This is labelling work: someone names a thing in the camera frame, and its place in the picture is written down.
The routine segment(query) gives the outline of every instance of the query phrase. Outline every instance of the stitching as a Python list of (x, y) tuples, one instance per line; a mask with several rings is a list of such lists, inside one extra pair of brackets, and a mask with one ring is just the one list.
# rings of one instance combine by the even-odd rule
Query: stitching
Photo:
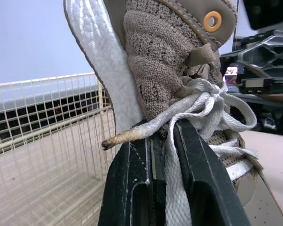
[[(198, 29), (195, 25), (193, 25), (193, 21), (191, 21), (186, 15), (184, 15), (183, 12), (178, 9), (178, 7), (174, 6), (169, 0), (162, 0), (162, 1), (167, 2), (167, 3), (168, 3), (170, 6), (172, 6), (175, 10), (177, 10), (178, 13), (180, 13), (185, 19), (187, 19), (189, 22), (191, 22), (192, 27), (193, 27), (194, 29), (196, 29), (196, 30), (198, 31), (198, 33), (201, 35), (201, 37), (207, 42), (207, 39), (205, 38), (205, 36), (201, 34), (201, 32), (199, 31), (199, 29)], [(194, 17), (182, 6), (182, 4), (178, 3), (177, 0), (173, 0), (173, 1), (174, 1), (178, 6), (180, 6), (180, 7), (187, 13), (187, 15), (190, 16), (190, 17), (203, 29), (203, 31), (205, 31), (205, 33), (206, 33), (207, 36), (210, 38), (210, 40), (212, 40), (214, 43), (216, 43), (216, 44), (219, 45), (219, 46), (222, 45), (219, 41), (217, 41), (216, 38), (212, 37), (212, 36), (204, 29), (204, 27), (198, 22), (198, 20), (197, 20), (196, 18), (194, 18)]]
[(210, 36), (210, 34), (204, 29), (204, 27), (198, 22), (198, 20), (196, 19), (196, 18), (194, 18), (190, 13), (188, 13), (188, 11), (180, 4), (180, 3), (178, 3), (177, 2), (177, 0), (173, 0), (177, 5), (179, 5), (204, 31), (205, 31), (205, 33), (208, 35), (208, 37), (212, 40), (212, 41), (214, 41), (214, 42), (216, 42), (217, 44), (220, 44), (221, 45), (221, 43), (219, 42), (219, 41), (216, 41), (216, 40), (214, 40), (211, 36)]

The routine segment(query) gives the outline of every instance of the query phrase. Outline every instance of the wire mesh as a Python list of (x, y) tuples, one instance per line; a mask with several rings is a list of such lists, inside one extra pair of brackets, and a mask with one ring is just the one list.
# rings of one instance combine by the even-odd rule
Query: wire mesh
[(93, 73), (0, 84), (0, 226), (96, 225), (114, 133)]

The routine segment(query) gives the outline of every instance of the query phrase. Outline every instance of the white wall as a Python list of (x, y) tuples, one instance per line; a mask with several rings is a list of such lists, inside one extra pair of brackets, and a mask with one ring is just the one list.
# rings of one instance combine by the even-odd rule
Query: white wall
[(0, 83), (90, 71), (62, 0), (0, 0)]
[[(232, 0), (235, 6), (239, 1), (238, 8), (238, 21), (236, 25), (236, 37), (248, 37), (257, 34), (257, 31), (251, 29), (245, 11), (243, 0)], [(220, 54), (229, 53), (232, 51), (233, 35), (230, 39), (220, 48)]]

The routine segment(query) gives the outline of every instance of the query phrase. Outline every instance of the table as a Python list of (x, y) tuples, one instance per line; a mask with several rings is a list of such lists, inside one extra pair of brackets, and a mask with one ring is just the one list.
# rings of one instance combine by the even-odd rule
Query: table
[(241, 133), (246, 148), (256, 150), (263, 173), (283, 210), (283, 136), (246, 131)]

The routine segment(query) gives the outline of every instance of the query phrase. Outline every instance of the orange eyelet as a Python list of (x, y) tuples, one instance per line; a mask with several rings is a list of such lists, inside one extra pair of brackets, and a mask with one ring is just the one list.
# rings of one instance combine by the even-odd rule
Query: orange eyelet
[[(214, 19), (214, 25), (210, 26), (209, 25), (209, 20), (213, 18)], [(209, 12), (206, 14), (203, 20), (203, 27), (207, 32), (216, 32), (222, 24), (222, 17), (220, 13), (216, 11)]]

